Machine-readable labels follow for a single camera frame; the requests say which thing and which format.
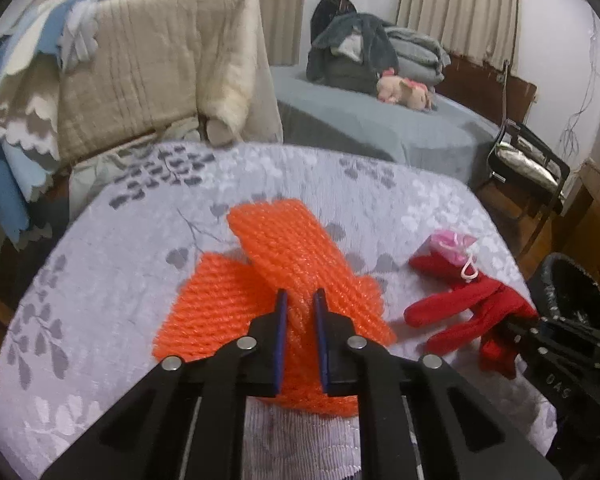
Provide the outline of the pink plush pig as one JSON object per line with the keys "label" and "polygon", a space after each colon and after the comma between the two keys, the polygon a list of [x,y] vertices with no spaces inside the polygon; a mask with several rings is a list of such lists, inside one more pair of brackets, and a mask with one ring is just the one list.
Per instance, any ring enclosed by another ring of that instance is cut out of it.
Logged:
{"label": "pink plush pig", "polygon": [[418,112],[432,109],[431,92],[426,84],[400,77],[393,68],[382,72],[376,90],[380,102],[401,105]]}

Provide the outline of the orange foam net sleeve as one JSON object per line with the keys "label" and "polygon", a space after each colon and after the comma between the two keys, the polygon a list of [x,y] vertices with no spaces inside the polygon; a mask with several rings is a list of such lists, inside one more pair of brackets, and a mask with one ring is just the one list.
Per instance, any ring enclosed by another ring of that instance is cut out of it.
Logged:
{"label": "orange foam net sleeve", "polygon": [[354,396],[330,398],[322,391],[313,295],[324,289],[329,311],[350,318],[358,334],[390,346],[396,335],[384,321],[375,279],[353,272],[300,200],[238,205],[228,213],[227,223],[260,278],[288,294],[284,378],[274,403],[329,417],[358,414]]}

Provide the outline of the dark wooden headboard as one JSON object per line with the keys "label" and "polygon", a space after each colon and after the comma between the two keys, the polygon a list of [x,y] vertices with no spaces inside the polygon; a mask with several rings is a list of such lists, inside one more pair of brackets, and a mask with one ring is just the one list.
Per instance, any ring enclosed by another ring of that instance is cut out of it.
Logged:
{"label": "dark wooden headboard", "polygon": [[505,76],[502,70],[475,64],[455,54],[443,73],[444,79],[436,85],[437,94],[464,105],[495,125],[503,120],[503,98],[506,98],[507,117],[514,122],[525,122],[538,91],[532,82]]}

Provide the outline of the pile of folded grey blankets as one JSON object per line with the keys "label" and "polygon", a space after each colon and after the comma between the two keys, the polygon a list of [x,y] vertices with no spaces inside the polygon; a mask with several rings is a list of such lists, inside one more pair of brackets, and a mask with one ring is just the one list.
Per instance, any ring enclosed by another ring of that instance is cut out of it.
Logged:
{"label": "pile of folded grey blankets", "polygon": [[[388,27],[386,32],[398,58],[396,74],[426,84],[434,91],[444,79],[445,67],[451,64],[441,44],[408,28]],[[329,87],[374,96],[379,77],[378,70],[372,70],[363,60],[363,37],[358,30],[347,36],[340,46],[330,49],[325,70]]]}

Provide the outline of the right beige curtain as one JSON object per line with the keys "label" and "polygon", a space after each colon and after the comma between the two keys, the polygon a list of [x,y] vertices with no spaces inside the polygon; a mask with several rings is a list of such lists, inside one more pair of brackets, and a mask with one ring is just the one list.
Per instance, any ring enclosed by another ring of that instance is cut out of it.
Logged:
{"label": "right beige curtain", "polygon": [[396,24],[497,70],[515,67],[521,0],[400,0]]}

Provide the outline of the pink face mask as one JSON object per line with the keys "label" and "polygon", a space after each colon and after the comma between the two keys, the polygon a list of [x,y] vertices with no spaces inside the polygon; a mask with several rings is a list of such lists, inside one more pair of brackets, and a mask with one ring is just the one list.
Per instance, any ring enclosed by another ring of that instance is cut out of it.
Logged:
{"label": "pink face mask", "polygon": [[437,252],[448,263],[460,270],[460,278],[469,283],[479,276],[476,255],[472,251],[472,246],[476,244],[477,240],[477,237],[470,234],[451,230],[435,230],[429,237],[429,247],[432,252]]}

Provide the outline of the bed with grey sheet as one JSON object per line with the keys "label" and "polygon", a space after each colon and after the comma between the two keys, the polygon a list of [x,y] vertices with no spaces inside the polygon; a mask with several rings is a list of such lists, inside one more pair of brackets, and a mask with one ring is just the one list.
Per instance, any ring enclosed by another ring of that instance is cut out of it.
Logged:
{"label": "bed with grey sheet", "polygon": [[312,84],[298,66],[272,69],[287,144],[324,148],[443,174],[478,188],[498,132],[445,96],[415,112],[367,94]]}

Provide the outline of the dark teal fleece jacket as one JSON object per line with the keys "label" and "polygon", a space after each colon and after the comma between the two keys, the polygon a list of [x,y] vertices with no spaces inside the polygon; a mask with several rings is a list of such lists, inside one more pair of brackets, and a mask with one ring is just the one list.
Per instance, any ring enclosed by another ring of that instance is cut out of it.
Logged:
{"label": "dark teal fleece jacket", "polygon": [[332,20],[312,42],[306,79],[332,88],[376,94],[383,73],[399,71],[389,24],[368,13],[349,13]]}

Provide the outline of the blue white scalloped blanket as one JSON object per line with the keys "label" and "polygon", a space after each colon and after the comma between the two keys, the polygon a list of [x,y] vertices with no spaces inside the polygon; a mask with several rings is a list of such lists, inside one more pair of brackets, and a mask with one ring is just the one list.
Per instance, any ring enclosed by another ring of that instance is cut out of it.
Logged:
{"label": "blue white scalloped blanket", "polygon": [[14,245],[47,235],[30,207],[60,167],[60,80],[99,48],[104,0],[32,0],[0,40],[0,226]]}

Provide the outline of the beige quilt on rack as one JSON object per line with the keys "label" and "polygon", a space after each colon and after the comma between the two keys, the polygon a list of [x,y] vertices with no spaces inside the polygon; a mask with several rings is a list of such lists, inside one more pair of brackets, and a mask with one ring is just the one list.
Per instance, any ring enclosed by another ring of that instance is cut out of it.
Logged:
{"label": "beige quilt on rack", "polygon": [[283,141],[265,45],[240,0],[105,0],[99,48],[60,80],[59,151],[74,162],[198,116],[214,146]]}

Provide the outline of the black lined trash bin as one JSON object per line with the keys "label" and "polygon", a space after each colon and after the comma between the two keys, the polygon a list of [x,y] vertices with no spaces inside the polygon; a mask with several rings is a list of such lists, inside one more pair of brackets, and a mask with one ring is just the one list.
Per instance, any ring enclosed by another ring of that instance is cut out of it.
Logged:
{"label": "black lined trash bin", "polygon": [[600,285],[560,252],[546,256],[527,281],[539,315],[566,322],[600,341]]}

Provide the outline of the black cantilever chair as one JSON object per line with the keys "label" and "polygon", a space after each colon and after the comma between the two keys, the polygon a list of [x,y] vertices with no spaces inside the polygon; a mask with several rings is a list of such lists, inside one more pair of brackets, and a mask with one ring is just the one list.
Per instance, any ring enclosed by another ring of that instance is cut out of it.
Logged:
{"label": "black cantilever chair", "polygon": [[524,193],[527,201],[517,217],[508,218],[510,222],[518,223],[524,218],[530,205],[537,206],[542,212],[524,246],[515,252],[515,256],[520,258],[532,248],[550,215],[562,213],[562,190],[570,175],[570,167],[528,126],[509,117],[508,81],[511,71],[510,62],[506,60],[498,74],[498,81],[502,84],[502,120],[486,155],[486,180],[478,186],[477,192],[488,184],[501,183]]}

